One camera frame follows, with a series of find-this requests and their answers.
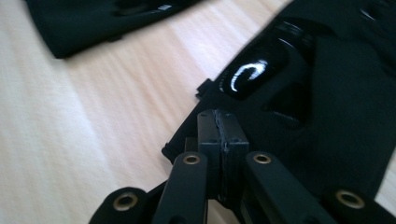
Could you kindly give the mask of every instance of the black glove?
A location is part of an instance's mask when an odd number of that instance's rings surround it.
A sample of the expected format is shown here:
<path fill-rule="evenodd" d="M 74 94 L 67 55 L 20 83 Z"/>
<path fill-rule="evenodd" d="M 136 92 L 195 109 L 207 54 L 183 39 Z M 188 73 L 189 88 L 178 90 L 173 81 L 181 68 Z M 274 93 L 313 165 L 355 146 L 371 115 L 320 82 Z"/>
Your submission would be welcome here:
<path fill-rule="evenodd" d="M 214 81 L 163 149 L 170 161 L 197 136 L 198 113 L 234 113 L 319 196 L 341 185 L 374 198 L 396 146 L 396 3 L 296 0 Z"/>
<path fill-rule="evenodd" d="M 173 15 L 200 0 L 26 0 L 56 58 Z"/>

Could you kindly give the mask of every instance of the light wood surface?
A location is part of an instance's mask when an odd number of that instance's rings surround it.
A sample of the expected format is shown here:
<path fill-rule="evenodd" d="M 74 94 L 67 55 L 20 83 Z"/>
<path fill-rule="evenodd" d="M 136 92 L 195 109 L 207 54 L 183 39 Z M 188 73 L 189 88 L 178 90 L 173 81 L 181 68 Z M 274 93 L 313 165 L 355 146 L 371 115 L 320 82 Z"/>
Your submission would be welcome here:
<path fill-rule="evenodd" d="M 207 0 L 68 60 L 24 1 L 0 1 L 0 223 L 88 223 L 112 191 L 150 190 L 161 148 L 225 65 L 285 0 Z M 396 215 L 396 160 L 377 200 Z M 211 202 L 209 223 L 237 223 Z"/>

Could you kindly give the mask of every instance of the metal grommet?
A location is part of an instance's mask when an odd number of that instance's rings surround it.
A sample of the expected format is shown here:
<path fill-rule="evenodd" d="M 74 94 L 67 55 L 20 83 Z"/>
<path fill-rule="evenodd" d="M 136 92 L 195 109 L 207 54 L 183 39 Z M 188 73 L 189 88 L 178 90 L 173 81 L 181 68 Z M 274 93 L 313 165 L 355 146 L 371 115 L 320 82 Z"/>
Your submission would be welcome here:
<path fill-rule="evenodd" d="M 126 192 L 114 200 L 113 207 L 117 211 L 123 212 L 133 208 L 136 204 L 137 196 L 132 192 Z"/>
<path fill-rule="evenodd" d="M 361 209 L 365 205 L 364 200 L 361 197 L 348 190 L 338 190 L 335 193 L 335 197 L 337 198 L 338 202 L 351 208 Z"/>
<path fill-rule="evenodd" d="M 194 165 L 194 164 L 200 162 L 201 159 L 195 155 L 188 155 L 183 158 L 183 161 L 184 161 L 184 163 L 186 163 L 188 165 Z"/>
<path fill-rule="evenodd" d="M 253 160 L 261 164 L 268 164 L 271 162 L 271 158 L 264 154 L 256 154 Z"/>

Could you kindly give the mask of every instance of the wood grain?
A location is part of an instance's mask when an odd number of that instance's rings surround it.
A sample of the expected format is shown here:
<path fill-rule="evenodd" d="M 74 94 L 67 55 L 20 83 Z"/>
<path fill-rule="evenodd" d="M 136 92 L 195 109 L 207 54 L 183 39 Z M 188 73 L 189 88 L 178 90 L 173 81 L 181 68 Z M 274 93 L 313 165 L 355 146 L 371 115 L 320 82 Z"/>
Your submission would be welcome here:
<path fill-rule="evenodd" d="M 288 1 L 207 0 L 56 60 L 23 1 L 0 2 L 0 223 L 88 223 L 115 189 L 150 190 L 161 154 L 215 78 Z M 377 200 L 396 215 L 396 159 Z M 209 223 L 237 223 L 209 204 Z"/>

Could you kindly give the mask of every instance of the wooden floor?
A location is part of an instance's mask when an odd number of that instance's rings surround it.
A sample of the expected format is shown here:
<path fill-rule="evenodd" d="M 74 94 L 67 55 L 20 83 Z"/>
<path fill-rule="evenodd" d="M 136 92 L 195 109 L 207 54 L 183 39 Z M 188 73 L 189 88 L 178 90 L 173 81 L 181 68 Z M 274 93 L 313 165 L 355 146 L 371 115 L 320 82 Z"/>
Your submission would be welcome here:
<path fill-rule="evenodd" d="M 207 0 L 68 60 L 24 1 L 0 1 L 0 223 L 88 223 L 115 189 L 150 190 L 161 154 L 215 78 L 287 1 Z M 396 160 L 377 200 L 396 215 Z M 209 204 L 209 223 L 237 223 Z"/>

